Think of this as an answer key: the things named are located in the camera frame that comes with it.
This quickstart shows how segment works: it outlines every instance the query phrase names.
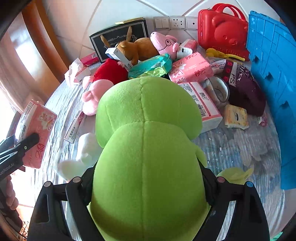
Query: blue plastic panel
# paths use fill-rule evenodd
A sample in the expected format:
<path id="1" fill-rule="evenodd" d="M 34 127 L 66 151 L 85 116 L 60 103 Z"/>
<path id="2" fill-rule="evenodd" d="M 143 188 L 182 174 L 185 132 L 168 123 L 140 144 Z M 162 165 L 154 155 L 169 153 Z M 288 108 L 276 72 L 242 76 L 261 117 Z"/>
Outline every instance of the blue plastic panel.
<path id="1" fill-rule="evenodd" d="M 281 146 L 281 188 L 296 188 L 296 42 L 288 28 L 250 12 L 247 49 Z"/>

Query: white plush toy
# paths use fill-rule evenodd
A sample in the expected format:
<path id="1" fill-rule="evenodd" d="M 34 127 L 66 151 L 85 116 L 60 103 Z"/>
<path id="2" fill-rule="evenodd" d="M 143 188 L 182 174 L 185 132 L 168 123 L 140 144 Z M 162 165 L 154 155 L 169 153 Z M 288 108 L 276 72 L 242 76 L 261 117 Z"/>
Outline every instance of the white plush toy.
<path id="1" fill-rule="evenodd" d="M 83 134 L 78 140 L 76 160 L 66 160 L 57 165 L 57 173 L 65 181 L 70 181 L 74 177 L 81 177 L 89 168 L 98 161 L 102 148 L 93 133 Z"/>

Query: tiled wall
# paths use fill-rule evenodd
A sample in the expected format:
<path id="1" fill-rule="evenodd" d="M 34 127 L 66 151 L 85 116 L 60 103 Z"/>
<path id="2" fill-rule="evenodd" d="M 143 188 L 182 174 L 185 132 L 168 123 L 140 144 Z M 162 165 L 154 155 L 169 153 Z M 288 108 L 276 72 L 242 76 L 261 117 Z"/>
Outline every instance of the tiled wall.
<path id="1" fill-rule="evenodd" d="M 246 17 L 254 10 L 279 20 L 264 0 L 43 0 L 49 20 L 71 61 L 94 52 L 89 36 L 113 26 L 115 22 L 144 17 L 150 34 L 154 31 L 153 17 L 197 17 L 201 9 L 211 8 L 219 2 L 237 6 Z M 162 33 L 177 37 L 179 42 L 197 39 L 197 31 L 169 30 Z"/>

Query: yellow comb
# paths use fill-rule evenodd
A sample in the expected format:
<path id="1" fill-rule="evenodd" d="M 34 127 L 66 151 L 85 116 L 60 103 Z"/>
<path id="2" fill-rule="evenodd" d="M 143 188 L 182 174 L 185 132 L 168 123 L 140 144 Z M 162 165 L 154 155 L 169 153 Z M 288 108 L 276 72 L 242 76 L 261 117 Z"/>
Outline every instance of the yellow comb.
<path id="1" fill-rule="evenodd" d="M 206 54 L 207 57 L 215 57 L 215 58 L 236 58 L 240 61 L 245 61 L 245 58 L 242 58 L 242 57 L 239 57 L 237 55 L 234 55 L 234 54 L 225 54 L 225 53 L 222 53 L 216 49 L 213 49 L 213 48 L 208 48 L 207 49 L 207 54 Z"/>

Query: brown plush toy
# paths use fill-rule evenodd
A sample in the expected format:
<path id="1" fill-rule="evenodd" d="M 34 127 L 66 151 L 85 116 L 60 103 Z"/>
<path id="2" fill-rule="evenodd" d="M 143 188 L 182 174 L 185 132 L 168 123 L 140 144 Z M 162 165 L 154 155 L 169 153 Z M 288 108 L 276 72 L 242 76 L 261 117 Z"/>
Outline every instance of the brown plush toy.
<path id="1" fill-rule="evenodd" d="M 129 26 L 126 40 L 120 42 L 117 45 L 117 48 L 129 61 L 131 61 L 132 65 L 136 65 L 138 63 L 138 60 L 144 61 L 146 59 L 159 55 L 150 38 L 140 38 L 132 43 L 130 42 L 131 33 L 132 29 L 131 26 Z M 101 35 L 101 40 L 108 48 L 110 48 L 110 44 L 103 35 Z"/>

